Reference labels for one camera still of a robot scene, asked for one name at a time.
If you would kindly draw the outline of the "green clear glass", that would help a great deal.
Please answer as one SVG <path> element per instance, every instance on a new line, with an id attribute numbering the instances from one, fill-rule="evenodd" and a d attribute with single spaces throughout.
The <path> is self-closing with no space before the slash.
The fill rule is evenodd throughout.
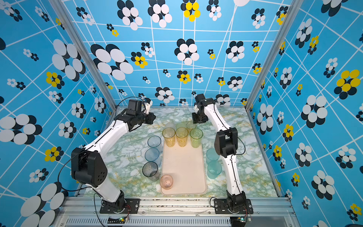
<path id="1" fill-rule="evenodd" d="M 201 145 L 203 131 L 199 128 L 192 129 L 190 132 L 192 147 L 198 148 Z"/>

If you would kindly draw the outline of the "teal clear glass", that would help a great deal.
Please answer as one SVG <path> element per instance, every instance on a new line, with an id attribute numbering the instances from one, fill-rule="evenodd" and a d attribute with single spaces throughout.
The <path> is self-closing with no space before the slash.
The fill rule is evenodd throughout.
<path id="1" fill-rule="evenodd" d="M 162 140 L 159 136 L 153 135 L 147 140 L 147 145 L 160 151 L 162 149 Z"/>

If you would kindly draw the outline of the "yellow glass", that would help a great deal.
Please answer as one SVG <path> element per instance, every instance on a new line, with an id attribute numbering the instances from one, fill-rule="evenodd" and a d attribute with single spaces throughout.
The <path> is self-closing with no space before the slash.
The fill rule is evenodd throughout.
<path id="1" fill-rule="evenodd" d="M 162 131 L 162 136 L 164 142 L 168 147 L 173 147 L 175 145 L 175 129 L 172 127 L 167 127 Z"/>
<path id="2" fill-rule="evenodd" d="M 180 147 L 185 147 L 187 145 L 188 136 L 189 136 L 189 131 L 187 130 L 187 128 L 185 127 L 177 128 L 175 135 L 178 145 Z"/>

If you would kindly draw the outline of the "blue clear glass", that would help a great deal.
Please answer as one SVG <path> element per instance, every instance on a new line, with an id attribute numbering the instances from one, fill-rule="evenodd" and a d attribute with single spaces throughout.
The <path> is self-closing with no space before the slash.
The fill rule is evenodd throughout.
<path id="1" fill-rule="evenodd" d="M 161 164 L 160 152 L 156 148 L 149 148 L 145 152 L 145 159 L 148 162 L 155 162 L 157 165 L 160 165 Z"/>

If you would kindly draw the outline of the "frosted pink glass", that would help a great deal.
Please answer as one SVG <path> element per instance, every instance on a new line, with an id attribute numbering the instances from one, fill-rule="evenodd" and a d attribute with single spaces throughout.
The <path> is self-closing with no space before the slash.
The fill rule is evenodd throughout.
<path id="1" fill-rule="evenodd" d="M 171 175 L 163 175 L 160 179 L 160 186 L 165 190 L 172 188 L 174 180 Z"/>

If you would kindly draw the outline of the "olive clear small glass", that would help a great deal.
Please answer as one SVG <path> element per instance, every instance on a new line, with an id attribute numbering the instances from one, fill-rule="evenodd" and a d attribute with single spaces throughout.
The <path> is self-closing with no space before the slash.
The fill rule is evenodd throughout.
<path id="1" fill-rule="evenodd" d="M 186 124 L 186 128 L 188 129 L 188 131 L 191 131 L 191 130 L 195 129 L 196 127 L 197 126 L 196 126 L 196 124 L 193 123 L 193 121 L 189 121 Z"/>

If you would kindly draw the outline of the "frosted light green glass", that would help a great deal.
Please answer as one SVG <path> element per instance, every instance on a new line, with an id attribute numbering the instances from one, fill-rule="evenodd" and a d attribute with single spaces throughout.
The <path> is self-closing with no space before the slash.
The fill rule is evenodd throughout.
<path id="1" fill-rule="evenodd" d="M 186 122 L 180 122 L 180 123 L 177 123 L 176 124 L 176 128 L 179 129 L 179 128 L 187 128 L 186 126 Z"/>

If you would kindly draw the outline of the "frosted white glass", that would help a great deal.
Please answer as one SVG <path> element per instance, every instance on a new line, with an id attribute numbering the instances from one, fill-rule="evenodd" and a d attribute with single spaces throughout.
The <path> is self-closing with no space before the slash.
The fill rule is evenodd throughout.
<path id="1" fill-rule="evenodd" d="M 165 128 L 173 128 L 174 130 L 176 130 L 176 125 L 172 122 L 168 122 L 165 126 Z"/>

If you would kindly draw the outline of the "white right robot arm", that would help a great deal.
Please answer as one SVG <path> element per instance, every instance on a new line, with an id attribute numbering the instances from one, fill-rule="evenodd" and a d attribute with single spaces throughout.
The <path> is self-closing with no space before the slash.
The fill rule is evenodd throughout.
<path id="1" fill-rule="evenodd" d="M 214 147 L 222 157 L 227 180 L 228 209 L 237 213 L 247 207 L 247 199 L 237 170 L 238 130 L 231 127 L 219 112 L 216 102 L 203 94 L 195 97 L 195 113 L 192 114 L 194 124 L 211 121 L 216 130 Z"/>

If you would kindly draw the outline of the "teal glass right upper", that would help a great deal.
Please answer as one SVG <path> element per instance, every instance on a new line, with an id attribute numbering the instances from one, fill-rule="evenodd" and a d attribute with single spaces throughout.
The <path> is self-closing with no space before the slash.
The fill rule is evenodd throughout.
<path id="1" fill-rule="evenodd" d="M 219 155 L 214 148 L 209 148 L 206 152 L 206 163 L 209 164 L 211 161 L 218 161 Z"/>

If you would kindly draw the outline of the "dark grey clear glass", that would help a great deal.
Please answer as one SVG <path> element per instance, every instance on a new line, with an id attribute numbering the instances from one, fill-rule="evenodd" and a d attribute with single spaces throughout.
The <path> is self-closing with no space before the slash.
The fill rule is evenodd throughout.
<path id="1" fill-rule="evenodd" d="M 149 161 L 143 166 L 142 173 L 147 179 L 153 182 L 160 179 L 158 165 L 153 161 Z"/>

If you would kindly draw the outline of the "green circuit board left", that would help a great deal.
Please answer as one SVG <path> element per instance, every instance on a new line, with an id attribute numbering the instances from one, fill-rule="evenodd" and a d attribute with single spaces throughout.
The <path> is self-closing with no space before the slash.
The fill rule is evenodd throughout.
<path id="1" fill-rule="evenodd" d="M 107 220 L 107 224 L 110 225 L 125 224 L 127 220 L 128 220 L 127 217 L 109 217 Z"/>

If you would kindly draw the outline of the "green circuit board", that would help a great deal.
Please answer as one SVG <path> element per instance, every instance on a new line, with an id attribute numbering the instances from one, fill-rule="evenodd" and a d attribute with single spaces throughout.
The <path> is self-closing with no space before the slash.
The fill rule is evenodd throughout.
<path id="1" fill-rule="evenodd" d="M 125 224 L 127 220 L 128 220 L 127 217 L 109 217 L 107 220 L 107 224 L 110 225 Z"/>
<path id="2" fill-rule="evenodd" d="M 243 217 L 230 217 L 231 227 L 245 227 L 248 220 Z"/>

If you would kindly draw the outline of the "aluminium front rail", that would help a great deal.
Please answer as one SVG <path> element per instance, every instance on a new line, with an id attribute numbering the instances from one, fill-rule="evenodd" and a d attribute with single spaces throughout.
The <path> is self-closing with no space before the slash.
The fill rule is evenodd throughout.
<path id="1" fill-rule="evenodd" d="M 246 227 L 299 227 L 289 199 L 252 198 L 253 214 L 216 214 L 213 199 L 141 199 L 137 214 L 101 214 L 99 200 L 87 200 L 71 211 L 80 226 L 105 227 L 230 227 L 230 217 L 247 218 Z M 127 217 L 125 224 L 107 224 L 109 217 Z"/>

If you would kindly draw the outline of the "aluminium corner post right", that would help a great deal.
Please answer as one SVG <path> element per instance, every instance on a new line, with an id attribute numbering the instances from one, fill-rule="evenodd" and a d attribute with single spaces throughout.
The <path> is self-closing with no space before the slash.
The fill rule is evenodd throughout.
<path id="1" fill-rule="evenodd" d="M 251 90 L 247 105 L 245 106 L 245 109 L 247 111 L 252 106 L 255 98 L 257 97 L 261 84 L 265 80 L 265 78 L 268 74 L 268 70 L 271 68 L 272 63 L 274 62 L 274 60 L 277 56 L 277 53 L 278 53 L 278 50 L 279 50 L 281 44 L 285 40 L 285 37 L 286 37 L 288 31 L 290 30 L 293 22 L 295 21 L 295 18 L 297 16 L 297 13 L 299 12 L 299 9 L 300 9 L 302 3 L 303 3 L 303 0 L 292 1 L 292 4 L 289 7 L 287 17 L 286 17 L 286 19 L 284 19 L 284 22 L 283 22 L 282 26 L 280 27 L 280 30 L 276 36 L 276 39 L 273 42 L 273 45 L 270 48 L 269 53 L 266 57 L 266 60 L 263 64 L 262 71 L 258 75 L 257 80 L 253 86 L 253 89 Z"/>

